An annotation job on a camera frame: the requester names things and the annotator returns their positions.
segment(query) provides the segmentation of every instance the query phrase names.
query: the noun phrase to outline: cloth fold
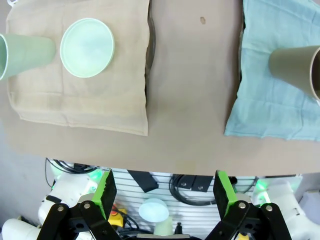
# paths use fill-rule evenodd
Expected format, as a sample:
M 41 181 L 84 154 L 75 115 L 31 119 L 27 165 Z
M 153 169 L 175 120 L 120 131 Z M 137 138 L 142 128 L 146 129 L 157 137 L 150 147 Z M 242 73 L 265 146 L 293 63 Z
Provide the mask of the cloth fold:
M 47 66 L 8 80 L 8 96 L 20 118 L 36 123 L 148 135 L 145 68 L 149 44 L 149 0 L 24 0 L 12 8 L 7 33 L 54 40 L 57 54 Z M 67 28 L 95 18 L 112 31 L 115 52 L 97 76 L 71 75 L 60 59 Z
M 270 54 L 279 48 L 320 45 L 320 6 L 311 0 L 244 0 L 242 81 L 226 136 L 320 141 L 320 106 L 274 78 Z

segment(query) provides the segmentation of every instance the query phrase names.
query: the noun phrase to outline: mint green plate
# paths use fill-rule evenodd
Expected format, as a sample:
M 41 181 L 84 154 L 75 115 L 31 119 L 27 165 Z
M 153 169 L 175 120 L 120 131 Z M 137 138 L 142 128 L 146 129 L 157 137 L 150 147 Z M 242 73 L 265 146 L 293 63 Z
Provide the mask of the mint green plate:
M 101 73 L 115 52 L 115 39 L 102 21 L 83 18 L 64 33 L 60 57 L 69 73 L 78 78 L 90 78 Z

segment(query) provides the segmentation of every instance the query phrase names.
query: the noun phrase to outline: brown stain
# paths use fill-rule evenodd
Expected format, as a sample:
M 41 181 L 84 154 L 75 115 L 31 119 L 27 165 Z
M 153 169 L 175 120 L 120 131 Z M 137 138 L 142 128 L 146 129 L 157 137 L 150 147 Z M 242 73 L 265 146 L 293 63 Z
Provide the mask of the brown stain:
M 200 22 L 204 25 L 204 24 L 206 24 L 206 19 L 203 16 L 201 16 L 200 17 Z

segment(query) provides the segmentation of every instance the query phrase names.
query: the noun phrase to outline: green cup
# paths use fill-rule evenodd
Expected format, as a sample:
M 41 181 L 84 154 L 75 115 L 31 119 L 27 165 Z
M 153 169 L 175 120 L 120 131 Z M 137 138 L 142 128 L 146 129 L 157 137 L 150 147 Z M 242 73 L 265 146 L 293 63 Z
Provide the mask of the green cup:
M 47 65 L 56 55 L 47 37 L 0 34 L 0 80 Z

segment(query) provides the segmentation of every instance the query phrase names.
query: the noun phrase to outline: metal slatted surface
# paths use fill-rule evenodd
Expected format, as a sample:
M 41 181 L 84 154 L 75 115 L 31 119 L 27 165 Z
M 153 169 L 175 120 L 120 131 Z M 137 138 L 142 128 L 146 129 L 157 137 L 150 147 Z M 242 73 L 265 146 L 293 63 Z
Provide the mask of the metal slatted surface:
M 220 221 L 216 205 L 190 206 L 177 201 L 171 196 L 169 180 L 172 174 L 170 173 L 151 172 L 154 179 L 158 182 L 159 188 L 144 193 L 127 170 L 113 168 L 112 171 L 117 188 L 115 202 L 118 205 L 123 205 L 128 210 L 128 214 L 138 222 L 141 228 L 151 230 L 154 227 L 153 223 L 144 221 L 138 214 L 140 205 L 144 200 L 149 198 L 163 200 L 173 218 L 173 227 L 176 227 L 177 222 L 181 222 L 183 233 L 185 234 L 204 239 Z M 245 191 L 253 183 L 255 177 L 243 176 L 237 177 L 237 179 L 236 189 L 241 192 Z M 183 188 L 180 188 L 179 191 L 193 200 L 211 200 L 213 198 L 213 184 L 214 180 L 212 180 L 207 192 L 197 192 Z M 252 194 L 253 189 L 254 187 L 248 191 L 247 194 L 249 196 Z

